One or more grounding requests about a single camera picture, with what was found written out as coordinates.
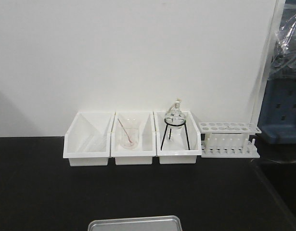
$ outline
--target glassware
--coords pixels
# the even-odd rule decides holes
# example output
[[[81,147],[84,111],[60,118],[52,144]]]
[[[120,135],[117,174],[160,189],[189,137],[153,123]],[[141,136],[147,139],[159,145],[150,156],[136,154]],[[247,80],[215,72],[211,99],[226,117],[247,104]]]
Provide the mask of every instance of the glassware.
[[[136,126],[136,121],[128,119],[126,126],[121,123],[120,119],[118,122],[122,127],[120,145],[125,149],[136,148],[139,142],[139,129]]]
[[[172,129],[180,129],[180,126],[183,125],[185,121],[186,116],[180,110],[180,101],[175,101],[165,114],[165,122],[169,125],[174,125],[170,126]]]

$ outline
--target clear plastic sheet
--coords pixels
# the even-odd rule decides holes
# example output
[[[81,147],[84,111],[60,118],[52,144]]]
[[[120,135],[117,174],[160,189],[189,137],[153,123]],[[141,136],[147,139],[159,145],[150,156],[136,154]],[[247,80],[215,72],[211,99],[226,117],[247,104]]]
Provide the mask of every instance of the clear plastic sheet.
[[[284,9],[277,44],[271,64],[270,78],[296,79],[296,6]]]

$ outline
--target aluminum tray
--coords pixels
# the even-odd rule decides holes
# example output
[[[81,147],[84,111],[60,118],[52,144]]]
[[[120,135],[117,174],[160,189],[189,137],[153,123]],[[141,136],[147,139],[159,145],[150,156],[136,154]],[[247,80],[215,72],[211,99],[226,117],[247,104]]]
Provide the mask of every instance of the aluminum tray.
[[[176,216],[94,220],[88,231],[182,231]]]

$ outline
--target black countertop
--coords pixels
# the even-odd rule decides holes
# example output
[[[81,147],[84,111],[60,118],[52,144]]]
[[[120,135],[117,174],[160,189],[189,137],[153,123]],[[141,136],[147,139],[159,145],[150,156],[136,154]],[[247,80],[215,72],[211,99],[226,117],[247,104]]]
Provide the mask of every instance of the black countertop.
[[[251,159],[70,167],[63,140],[0,138],[0,231],[85,231],[95,219],[163,215],[178,216],[184,231],[296,230]]]

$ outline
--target white test tube rack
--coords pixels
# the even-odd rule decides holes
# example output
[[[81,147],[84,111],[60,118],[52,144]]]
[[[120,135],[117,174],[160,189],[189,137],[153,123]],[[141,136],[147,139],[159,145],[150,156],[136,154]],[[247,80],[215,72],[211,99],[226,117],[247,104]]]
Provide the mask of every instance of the white test tube rack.
[[[255,124],[205,122],[199,123],[199,130],[205,134],[201,141],[202,158],[260,158],[255,139],[250,135],[261,133]]]

